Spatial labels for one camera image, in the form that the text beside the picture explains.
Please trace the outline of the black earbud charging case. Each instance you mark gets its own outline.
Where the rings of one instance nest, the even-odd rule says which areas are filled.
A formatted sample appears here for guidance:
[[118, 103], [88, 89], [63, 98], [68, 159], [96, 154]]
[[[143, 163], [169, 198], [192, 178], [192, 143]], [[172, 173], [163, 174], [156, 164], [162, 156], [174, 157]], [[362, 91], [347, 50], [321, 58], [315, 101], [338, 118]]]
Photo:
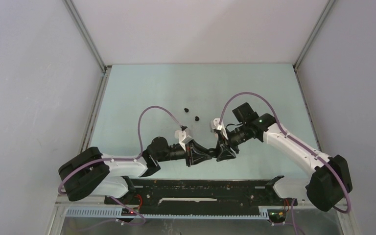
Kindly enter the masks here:
[[207, 154], [212, 157], [212, 158], [216, 158], [217, 157], [217, 151], [215, 148], [209, 148], [207, 150]]

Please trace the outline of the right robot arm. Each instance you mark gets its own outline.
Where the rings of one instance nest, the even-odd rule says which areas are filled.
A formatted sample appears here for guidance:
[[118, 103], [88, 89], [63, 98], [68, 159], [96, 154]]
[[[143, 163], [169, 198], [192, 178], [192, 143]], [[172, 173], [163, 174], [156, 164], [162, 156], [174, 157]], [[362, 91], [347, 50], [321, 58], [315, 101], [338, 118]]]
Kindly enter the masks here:
[[283, 152], [307, 176], [293, 179], [279, 176], [272, 179], [265, 191], [265, 198], [272, 205], [283, 199], [308, 200], [317, 209], [328, 212], [337, 209], [337, 203], [348, 199], [352, 180], [348, 162], [340, 155], [331, 157], [291, 134], [271, 114], [258, 115], [243, 103], [233, 110], [240, 126], [228, 132], [222, 119], [211, 121], [211, 129], [218, 135], [221, 151], [218, 160], [234, 158], [239, 145], [257, 139]]

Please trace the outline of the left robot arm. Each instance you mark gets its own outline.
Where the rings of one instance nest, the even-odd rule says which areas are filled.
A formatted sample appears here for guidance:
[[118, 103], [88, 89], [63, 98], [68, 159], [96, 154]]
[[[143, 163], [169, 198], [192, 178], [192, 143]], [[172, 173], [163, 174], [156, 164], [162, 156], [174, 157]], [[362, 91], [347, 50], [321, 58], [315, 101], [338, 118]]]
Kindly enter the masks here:
[[161, 169], [160, 162], [185, 160], [187, 166], [192, 166], [214, 157], [215, 149], [202, 147], [195, 140], [181, 147], [169, 145], [164, 137], [154, 138], [141, 157], [112, 156], [90, 147], [58, 169], [62, 180], [59, 193], [71, 202], [89, 195], [105, 195], [129, 204], [135, 198], [131, 178], [155, 174]]

